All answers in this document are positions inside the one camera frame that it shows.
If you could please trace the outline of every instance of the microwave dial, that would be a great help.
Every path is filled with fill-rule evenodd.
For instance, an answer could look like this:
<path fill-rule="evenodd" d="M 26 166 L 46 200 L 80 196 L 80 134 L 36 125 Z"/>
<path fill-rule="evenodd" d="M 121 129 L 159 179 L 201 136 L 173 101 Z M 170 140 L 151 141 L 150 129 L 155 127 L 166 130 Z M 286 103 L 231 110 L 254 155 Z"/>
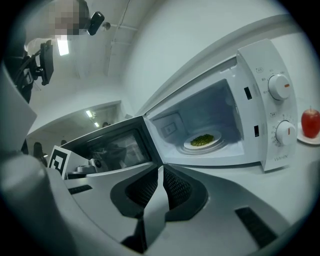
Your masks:
<path fill-rule="evenodd" d="M 293 144 L 297 140 L 296 128 L 292 123 L 282 121 L 276 128 L 275 137 L 283 146 Z"/>
<path fill-rule="evenodd" d="M 292 85 L 289 83 L 289 80 L 283 74 L 271 76 L 268 87 L 271 96 L 278 101 L 284 101 L 287 99 L 291 94 L 291 90 L 293 89 Z"/>

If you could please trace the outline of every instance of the microwave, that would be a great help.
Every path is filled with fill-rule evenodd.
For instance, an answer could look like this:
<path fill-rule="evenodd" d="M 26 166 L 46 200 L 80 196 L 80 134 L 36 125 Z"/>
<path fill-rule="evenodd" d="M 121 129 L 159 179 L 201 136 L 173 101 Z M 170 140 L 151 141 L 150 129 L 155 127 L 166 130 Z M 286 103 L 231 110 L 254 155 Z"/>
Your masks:
<path fill-rule="evenodd" d="M 100 159 L 107 171 L 150 161 L 190 167 L 260 162 L 268 171 L 290 164 L 297 115 L 288 70 L 273 43 L 264 39 L 238 49 L 142 116 L 62 147 Z"/>

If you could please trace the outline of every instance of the timer knob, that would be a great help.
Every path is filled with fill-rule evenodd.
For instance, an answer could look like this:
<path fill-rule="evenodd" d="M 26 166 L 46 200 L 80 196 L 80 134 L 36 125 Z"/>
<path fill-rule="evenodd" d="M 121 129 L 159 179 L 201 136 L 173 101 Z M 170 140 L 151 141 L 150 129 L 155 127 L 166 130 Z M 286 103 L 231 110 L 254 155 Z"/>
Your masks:
<path fill-rule="evenodd" d="M 276 128 L 275 137 L 281 145 L 290 145 L 297 140 L 296 128 L 292 123 L 282 121 Z"/>

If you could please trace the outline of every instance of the red apple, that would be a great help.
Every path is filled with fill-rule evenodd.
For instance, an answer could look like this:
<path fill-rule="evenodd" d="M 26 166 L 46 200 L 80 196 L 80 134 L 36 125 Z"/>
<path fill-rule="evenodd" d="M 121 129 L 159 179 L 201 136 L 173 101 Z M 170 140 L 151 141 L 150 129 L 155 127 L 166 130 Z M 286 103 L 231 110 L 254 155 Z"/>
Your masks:
<path fill-rule="evenodd" d="M 308 138 L 315 138 L 320 132 L 320 113 L 315 109 L 307 109 L 301 117 L 303 133 Z"/>

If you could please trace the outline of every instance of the green food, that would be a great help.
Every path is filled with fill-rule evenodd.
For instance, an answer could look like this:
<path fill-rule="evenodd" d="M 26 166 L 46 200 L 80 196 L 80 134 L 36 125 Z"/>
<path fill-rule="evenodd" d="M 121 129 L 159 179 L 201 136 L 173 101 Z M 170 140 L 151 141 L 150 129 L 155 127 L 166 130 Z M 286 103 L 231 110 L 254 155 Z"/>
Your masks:
<path fill-rule="evenodd" d="M 190 144 L 192 146 L 200 147 L 200 146 L 206 145 L 210 142 L 213 142 L 214 139 L 215 139 L 215 137 L 213 137 L 212 135 L 205 134 L 205 135 L 201 135 L 199 137 L 196 137 L 194 140 L 192 140 L 190 142 Z"/>

